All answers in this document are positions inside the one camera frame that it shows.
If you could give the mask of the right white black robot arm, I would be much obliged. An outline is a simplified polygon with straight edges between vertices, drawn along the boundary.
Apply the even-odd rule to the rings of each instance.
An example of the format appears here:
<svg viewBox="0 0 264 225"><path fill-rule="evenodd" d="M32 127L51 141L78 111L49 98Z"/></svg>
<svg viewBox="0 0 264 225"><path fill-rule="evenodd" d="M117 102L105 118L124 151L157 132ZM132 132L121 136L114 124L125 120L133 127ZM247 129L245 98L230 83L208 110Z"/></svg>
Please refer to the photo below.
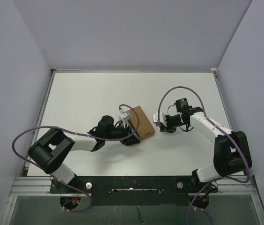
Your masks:
<svg viewBox="0 0 264 225"><path fill-rule="evenodd" d="M177 127L186 125L200 131L214 144L211 164L193 171L191 188L197 192L207 186L207 182L229 175L249 171L252 160L246 135L233 131L204 115L200 107L179 109L174 116L156 113L153 122L161 132L174 133Z"/></svg>

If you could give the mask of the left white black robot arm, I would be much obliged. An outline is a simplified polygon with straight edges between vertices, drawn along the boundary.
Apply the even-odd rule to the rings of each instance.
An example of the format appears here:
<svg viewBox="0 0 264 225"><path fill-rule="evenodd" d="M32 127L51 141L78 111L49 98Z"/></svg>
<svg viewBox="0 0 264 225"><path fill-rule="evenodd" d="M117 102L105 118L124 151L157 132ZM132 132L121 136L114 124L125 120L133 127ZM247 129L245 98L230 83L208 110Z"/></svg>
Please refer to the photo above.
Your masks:
<svg viewBox="0 0 264 225"><path fill-rule="evenodd" d="M132 127L123 121L114 123L113 117L104 115L87 136L66 135L60 129L49 129L29 148L28 156L46 174L61 180L61 188L71 193L77 188L77 180L76 174L64 163L68 153L77 150L98 151L107 139L118 139L125 146L140 143L140 138Z"/></svg>

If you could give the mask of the brown cardboard box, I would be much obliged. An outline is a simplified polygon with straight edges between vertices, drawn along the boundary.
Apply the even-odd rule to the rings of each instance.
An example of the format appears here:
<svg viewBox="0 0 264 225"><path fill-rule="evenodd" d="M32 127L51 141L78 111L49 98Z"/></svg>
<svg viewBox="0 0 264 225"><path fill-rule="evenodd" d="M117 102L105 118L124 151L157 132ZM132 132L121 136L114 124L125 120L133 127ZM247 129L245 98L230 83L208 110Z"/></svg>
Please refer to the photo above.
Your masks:
<svg viewBox="0 0 264 225"><path fill-rule="evenodd" d="M153 125L151 124L150 120L146 116L145 112L141 108L141 106L137 106L133 108L133 110L126 111L129 113L132 117L128 121L129 125L132 128L136 128L138 124L137 116L139 117L139 128L136 131L136 135L138 136L140 141L143 141L149 137L152 137L155 134L155 129L153 128Z"/></svg>

